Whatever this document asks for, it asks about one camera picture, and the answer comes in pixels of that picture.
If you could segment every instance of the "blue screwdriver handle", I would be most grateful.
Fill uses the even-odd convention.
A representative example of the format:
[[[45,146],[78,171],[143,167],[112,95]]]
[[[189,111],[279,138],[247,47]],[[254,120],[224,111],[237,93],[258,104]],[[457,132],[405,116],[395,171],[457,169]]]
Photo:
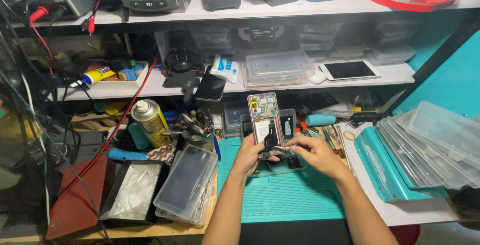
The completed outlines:
[[[125,151],[116,147],[112,148],[108,152],[108,157],[112,160],[118,160],[118,161],[148,160],[147,154],[145,153]]]

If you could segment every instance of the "white plastic bag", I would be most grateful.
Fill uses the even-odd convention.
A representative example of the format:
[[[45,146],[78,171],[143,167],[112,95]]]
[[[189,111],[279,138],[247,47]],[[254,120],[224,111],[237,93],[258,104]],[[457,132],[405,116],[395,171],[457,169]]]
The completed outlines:
[[[100,219],[145,219],[159,173],[160,164],[130,165],[112,208]]]
[[[233,84],[238,84],[240,64],[219,54],[215,55],[210,74]]]

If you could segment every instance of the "disassembled smartphone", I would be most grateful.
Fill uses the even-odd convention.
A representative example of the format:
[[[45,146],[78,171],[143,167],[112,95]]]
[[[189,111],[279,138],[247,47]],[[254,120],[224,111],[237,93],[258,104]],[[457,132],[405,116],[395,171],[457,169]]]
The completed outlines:
[[[265,141],[265,150],[258,153],[258,158],[284,154],[282,150],[273,149],[274,146],[284,146],[275,92],[250,95],[247,101],[255,144]]]

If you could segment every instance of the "rubber band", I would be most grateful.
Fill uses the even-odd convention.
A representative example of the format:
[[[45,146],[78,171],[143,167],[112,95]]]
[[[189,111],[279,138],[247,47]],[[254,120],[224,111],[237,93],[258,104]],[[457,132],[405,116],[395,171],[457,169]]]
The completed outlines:
[[[346,140],[350,140],[350,141],[354,141],[355,140],[355,135],[353,134],[352,131],[349,131],[349,130],[346,130],[343,132],[343,137],[346,139]]]

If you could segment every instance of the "cotton swab package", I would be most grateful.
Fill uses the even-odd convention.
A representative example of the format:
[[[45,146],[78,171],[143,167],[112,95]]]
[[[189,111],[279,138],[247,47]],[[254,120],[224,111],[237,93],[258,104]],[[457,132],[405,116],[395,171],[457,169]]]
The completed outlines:
[[[230,83],[238,83],[238,74],[240,73],[240,64],[230,58],[215,55],[210,74],[222,78]]]

